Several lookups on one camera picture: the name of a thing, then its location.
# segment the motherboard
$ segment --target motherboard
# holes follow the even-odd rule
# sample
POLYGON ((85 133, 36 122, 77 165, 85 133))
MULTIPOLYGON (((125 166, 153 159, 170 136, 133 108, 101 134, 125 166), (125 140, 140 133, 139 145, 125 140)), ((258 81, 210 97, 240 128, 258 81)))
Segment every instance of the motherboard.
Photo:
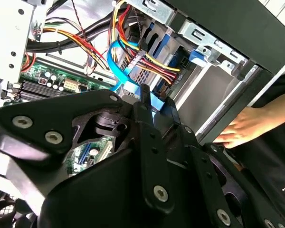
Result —
MULTIPOLYGON (((2 92, 3 105, 35 101, 72 93, 108 89, 102 81, 78 76, 36 62, 28 71, 20 74, 19 82, 8 83, 2 92)), ((100 162, 111 153, 113 137, 104 136, 100 141, 83 144, 67 157, 67 173, 72 176, 100 162)))

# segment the black shirt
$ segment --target black shirt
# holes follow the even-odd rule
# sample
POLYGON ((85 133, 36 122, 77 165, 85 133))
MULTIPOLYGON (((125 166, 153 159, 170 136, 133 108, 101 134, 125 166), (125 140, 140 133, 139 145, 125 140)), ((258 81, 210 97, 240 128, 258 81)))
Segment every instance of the black shirt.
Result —
MULTIPOLYGON (((263 107, 283 94, 285 94, 285 75, 281 76, 253 107, 263 107)), ((285 123, 232 149, 232 153, 245 168, 250 170, 285 218, 285 123)))

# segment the capacitor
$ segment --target capacitor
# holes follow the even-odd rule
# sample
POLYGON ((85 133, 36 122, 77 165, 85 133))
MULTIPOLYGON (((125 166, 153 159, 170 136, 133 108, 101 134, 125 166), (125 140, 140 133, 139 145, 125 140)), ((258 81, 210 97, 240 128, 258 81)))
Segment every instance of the capacitor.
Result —
POLYGON ((91 156, 96 156, 98 153, 99 153, 99 151, 96 150, 96 149, 91 149, 90 152, 89 152, 89 154, 90 154, 91 156))
POLYGON ((63 87, 64 85, 65 85, 64 83, 60 83, 60 84, 59 84, 59 88, 58 88, 59 91, 64 91, 64 89, 65 89, 65 88, 63 87))
POLYGON ((49 70, 47 70, 45 73, 44 73, 45 77, 51 77, 51 72, 49 70))
POLYGON ((49 79, 47 81, 47 87, 52 87, 52 85, 53 85, 53 81, 51 79, 49 79))
POLYGON ((56 81, 56 80, 57 80, 57 76, 53 74, 53 75, 51 76, 51 79, 52 79, 53 81, 56 81))
POLYGON ((58 81, 55 81, 55 82, 53 83, 53 89, 58 89, 58 81))

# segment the yellow wire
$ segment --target yellow wire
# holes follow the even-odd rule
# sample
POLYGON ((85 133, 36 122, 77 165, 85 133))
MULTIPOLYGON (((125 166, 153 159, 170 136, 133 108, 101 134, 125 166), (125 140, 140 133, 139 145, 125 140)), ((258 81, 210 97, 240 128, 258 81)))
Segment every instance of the yellow wire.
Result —
POLYGON ((125 0, 121 0, 119 1, 115 8, 114 8, 114 12, 113 12, 113 24, 112 24, 112 42, 115 41, 115 26, 116 26, 116 20, 117 20, 117 13, 118 13, 118 10, 119 8, 121 7, 122 4, 125 3, 125 0))
MULTIPOLYGON (((54 28, 44 28, 44 30, 48 30, 51 32, 55 32, 56 29, 54 28)), ((58 33, 61 33, 63 35, 65 35, 66 37, 68 37, 69 39, 71 39, 72 41, 74 41, 75 43, 77 43, 85 52, 87 52, 90 56, 93 57, 93 59, 100 65, 102 66, 102 68, 108 68, 106 65, 104 65, 102 62, 98 61, 97 59, 99 58, 98 56, 96 56, 93 52, 91 52, 89 49, 87 49, 84 45, 82 45, 78 40, 74 39, 72 34, 63 30, 59 30, 57 29, 58 33)))
POLYGON ((145 67, 143 67, 143 66, 141 66, 141 65, 137 65, 137 66, 138 66, 139 68, 141 68, 141 69, 144 69, 144 70, 147 70, 147 71, 150 71, 150 72, 152 72, 152 73, 155 73, 155 74, 159 75, 162 79, 164 79, 166 82, 168 82, 169 85, 171 85, 171 82, 170 82, 164 75, 161 75, 161 74, 159 74, 158 72, 156 72, 156 71, 154 71, 154 70, 152 70, 152 69, 145 68, 145 67))
MULTIPOLYGON (((124 44, 126 44, 127 46, 131 47, 132 49, 134 50, 137 50, 139 51, 140 49, 132 44, 130 44, 129 42, 127 42, 126 40, 124 40, 121 36, 120 36, 120 39, 122 40, 122 42, 124 44)), ((146 54, 147 58, 150 59, 153 63, 155 63, 156 65, 162 67, 162 68, 165 68, 167 70, 172 70, 172 71, 180 71, 179 69, 177 68, 172 68, 172 67, 169 67, 169 66, 165 66, 164 64, 160 63, 159 61, 157 61, 155 58, 153 58, 152 56, 150 56, 148 53, 146 54)))
POLYGON ((157 61, 155 58, 153 58, 152 56, 150 56, 148 53, 146 54, 147 58, 150 59, 153 63, 155 63, 156 65, 165 68, 167 70, 172 70, 172 71, 180 71, 180 69, 177 68, 173 68, 173 67, 169 67, 169 66, 165 66, 164 64, 160 63, 159 61, 157 61))

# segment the ram slot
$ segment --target ram slot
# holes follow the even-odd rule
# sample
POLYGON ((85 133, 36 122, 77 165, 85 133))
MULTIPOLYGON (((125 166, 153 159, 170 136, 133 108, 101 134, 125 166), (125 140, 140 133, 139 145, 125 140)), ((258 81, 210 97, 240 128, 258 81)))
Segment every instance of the ram slot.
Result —
POLYGON ((24 80, 22 82, 22 87, 20 89, 20 97, 23 99, 28 99, 30 101, 32 100, 39 100, 43 98, 49 98, 49 97, 57 97, 57 96, 63 96, 68 95, 70 93, 68 92, 61 92, 59 90, 46 87, 44 85, 39 85, 27 80, 24 80))

